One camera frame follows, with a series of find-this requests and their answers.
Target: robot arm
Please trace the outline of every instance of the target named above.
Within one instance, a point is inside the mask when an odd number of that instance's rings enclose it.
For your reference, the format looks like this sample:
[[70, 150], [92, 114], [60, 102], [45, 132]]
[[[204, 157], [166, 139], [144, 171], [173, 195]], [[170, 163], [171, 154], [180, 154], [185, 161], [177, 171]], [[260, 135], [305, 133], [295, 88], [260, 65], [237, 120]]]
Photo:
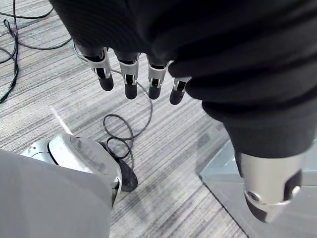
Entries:
[[51, 3], [85, 56], [111, 47], [174, 61], [171, 102], [186, 89], [224, 123], [258, 219], [298, 193], [317, 122], [316, 1]]

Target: black cable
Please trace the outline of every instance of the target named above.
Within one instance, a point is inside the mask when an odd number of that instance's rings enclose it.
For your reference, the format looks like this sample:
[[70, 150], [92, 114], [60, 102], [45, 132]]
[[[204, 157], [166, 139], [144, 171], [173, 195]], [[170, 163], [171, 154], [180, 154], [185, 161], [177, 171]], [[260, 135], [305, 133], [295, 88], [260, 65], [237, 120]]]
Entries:
[[47, 13], [45, 13], [44, 15], [41, 16], [17, 16], [17, 15], [12, 15], [12, 14], [8, 14], [8, 13], [4, 13], [4, 12], [0, 12], [0, 15], [4, 15], [4, 16], [10, 16], [10, 17], [15, 17], [15, 18], [21, 18], [21, 19], [40, 19], [40, 18], [44, 18], [48, 15], [50, 15], [50, 13], [54, 10], [54, 8], [51, 8], [51, 10]]
[[23, 45], [27, 48], [30, 48], [30, 49], [35, 49], [35, 50], [42, 50], [42, 51], [47, 51], [47, 50], [55, 50], [55, 49], [58, 49], [58, 48], [61, 48], [63, 47], [64, 45], [66, 45], [68, 42], [71, 41], [71, 38], [69, 38], [68, 40], [66, 40], [65, 42], [61, 43], [60, 45], [57, 45], [57, 46], [51, 46], [51, 47], [36, 47], [36, 46], [29, 46], [23, 42], [20, 42], [18, 41], [18, 43], [20, 45]]
[[18, 27], [17, 27], [16, 19], [17, 18], [22, 18], [22, 19], [40, 19], [40, 18], [44, 18], [44, 17], [48, 16], [53, 11], [53, 8], [49, 12], [47, 12], [47, 13], [45, 13], [43, 15], [40, 15], [40, 16], [18, 16], [15, 13], [16, 12], [15, 2], [16, 2], [16, 0], [13, 0], [13, 4], [12, 4], [13, 5], [13, 14], [0, 12], [0, 15], [13, 17], [14, 28], [15, 28], [15, 32], [14, 32], [11, 29], [9, 21], [7, 19], [5, 19], [3, 21], [4, 26], [8, 29], [11, 37], [14, 39], [14, 48], [13, 48], [12, 53], [10, 53], [7, 50], [5, 50], [4, 48], [0, 47], [1, 51], [5, 52], [7, 55], [9, 55], [8, 58], [0, 61], [0, 64], [1, 63], [5, 63], [8, 60], [13, 60], [13, 62], [14, 62], [14, 77], [13, 77], [13, 80], [12, 80], [10, 86], [9, 86], [8, 91], [0, 98], [0, 104], [3, 103], [6, 100], [6, 98], [10, 94], [10, 92], [14, 89], [16, 81], [17, 81], [17, 77], [18, 77], [18, 73], [19, 73], [19, 66], [18, 66], [18, 63], [17, 63], [17, 58], [18, 58], [18, 53], [19, 53], [19, 44], [23, 45], [25, 47], [31, 48], [31, 49], [35, 49], [35, 50], [54, 50], [54, 49], [58, 49], [60, 47], [63, 47], [64, 45], [66, 45], [68, 42], [71, 41], [71, 38], [69, 38], [65, 42], [63, 42], [63, 43], [61, 43], [61, 44], [59, 44], [57, 46], [52, 46], [52, 47], [35, 47], [35, 46], [30, 46], [30, 45], [27, 45], [27, 44], [25, 44], [23, 42], [20, 42], [19, 41], [19, 36], [18, 36]]
[[[81, 54], [79, 54], [79, 52], [77, 51], [77, 48], [76, 48], [76, 45], [75, 43], [73, 43], [73, 49], [75, 51], [75, 54], [78, 56], [78, 58], [80, 58], [81, 60], [85, 61], [85, 62], [88, 62], [88, 60], [86, 58], [84, 58]], [[117, 71], [117, 70], [114, 70], [114, 69], [110, 69], [111, 71], [113, 72], [116, 72], [116, 73], [119, 73], [121, 74], [120, 71]], [[152, 119], [152, 115], [153, 115], [153, 103], [152, 103], [152, 100], [150, 99], [149, 97], [149, 94], [148, 92], [146, 91], [146, 89], [142, 86], [142, 84], [140, 84], [139, 82], [137, 82], [137, 84], [142, 88], [143, 92], [147, 95], [147, 98], [150, 102], [150, 116], [149, 116], [149, 119], [148, 119], [148, 122], [146, 123], [146, 125], [135, 135], [133, 135], [133, 131], [132, 131], [132, 128], [130, 126], [130, 124], [120, 115], [118, 114], [108, 114], [104, 117], [104, 120], [103, 120], [103, 126], [104, 126], [104, 129], [105, 129], [105, 132], [110, 136], [110, 138], [108, 138], [108, 140], [106, 141], [105, 143], [105, 147], [106, 147], [106, 150], [110, 153], [111, 156], [113, 156], [115, 159], [117, 160], [122, 160], [124, 158], [126, 158], [129, 154], [130, 154], [130, 157], [131, 157], [131, 172], [133, 171], [134, 169], [134, 157], [133, 157], [133, 153], [132, 153], [132, 147], [133, 147], [133, 142], [134, 142], [134, 139], [136, 137], [138, 137], [139, 135], [141, 135], [145, 130], [146, 128], [149, 126], [150, 122], [151, 122], [151, 119]], [[115, 136], [114, 134], [112, 134], [108, 129], [107, 129], [107, 126], [106, 126], [106, 119], [109, 118], [109, 117], [115, 117], [115, 118], [118, 118], [120, 119], [121, 121], [123, 121], [123, 123], [127, 126], [127, 128], [129, 129], [129, 132], [130, 132], [130, 137], [118, 137], [118, 136]], [[110, 148], [109, 148], [109, 142], [111, 140], [118, 140], [118, 141], [121, 141], [125, 144], [125, 146], [127, 147], [128, 149], [128, 152], [123, 155], [123, 156], [118, 156], [116, 155]]]

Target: floor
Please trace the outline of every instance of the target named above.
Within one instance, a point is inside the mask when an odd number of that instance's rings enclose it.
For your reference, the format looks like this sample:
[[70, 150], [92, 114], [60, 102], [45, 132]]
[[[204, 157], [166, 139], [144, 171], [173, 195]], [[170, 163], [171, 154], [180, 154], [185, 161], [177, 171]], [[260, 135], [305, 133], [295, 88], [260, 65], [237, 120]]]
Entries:
[[[21, 0], [17, 14], [39, 15], [50, 9], [48, 1]], [[11, 0], [0, 11], [12, 13]], [[41, 20], [19, 19], [20, 40], [48, 47], [69, 37], [53, 11]], [[0, 25], [0, 46], [11, 51], [13, 41]], [[0, 59], [6, 55], [0, 52]], [[119, 70], [112, 50], [110, 64]], [[124, 96], [121, 75], [113, 73], [114, 89], [103, 91], [87, 64], [75, 55], [72, 43], [39, 51], [20, 47], [20, 74], [14, 91], [0, 105], [0, 148], [21, 152], [32, 142], [69, 130], [73, 134], [105, 141], [106, 114], [116, 113], [138, 132], [149, 116], [149, 102], [139, 89], [135, 100]], [[0, 65], [0, 94], [13, 77], [11, 61]], [[148, 88], [147, 61], [140, 57], [139, 82]], [[169, 103], [173, 80], [165, 77], [161, 96], [154, 101], [152, 121], [135, 140], [135, 173], [139, 187], [123, 193], [112, 214], [111, 238], [244, 238], [246, 235], [202, 184], [199, 172], [228, 140], [222, 124], [208, 117], [199, 101], [185, 95], [181, 104]], [[109, 119], [109, 128], [127, 135], [127, 128]], [[121, 153], [124, 147], [118, 146]]]

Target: black fabric sleeve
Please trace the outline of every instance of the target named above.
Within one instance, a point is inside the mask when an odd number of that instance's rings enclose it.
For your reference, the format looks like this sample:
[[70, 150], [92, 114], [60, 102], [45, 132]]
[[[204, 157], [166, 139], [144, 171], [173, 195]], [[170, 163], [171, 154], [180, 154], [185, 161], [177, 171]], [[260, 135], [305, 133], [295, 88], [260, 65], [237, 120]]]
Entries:
[[74, 41], [174, 60], [237, 152], [309, 148], [317, 122], [315, 0], [51, 0]]

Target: black sleeve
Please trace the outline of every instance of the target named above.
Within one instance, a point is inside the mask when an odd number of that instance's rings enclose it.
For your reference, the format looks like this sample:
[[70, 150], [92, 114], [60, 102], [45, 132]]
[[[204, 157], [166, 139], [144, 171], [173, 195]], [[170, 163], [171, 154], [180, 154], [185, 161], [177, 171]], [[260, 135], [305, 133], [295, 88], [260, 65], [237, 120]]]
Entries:
[[317, 121], [315, 0], [51, 0], [77, 44], [174, 60], [237, 152], [309, 148]]

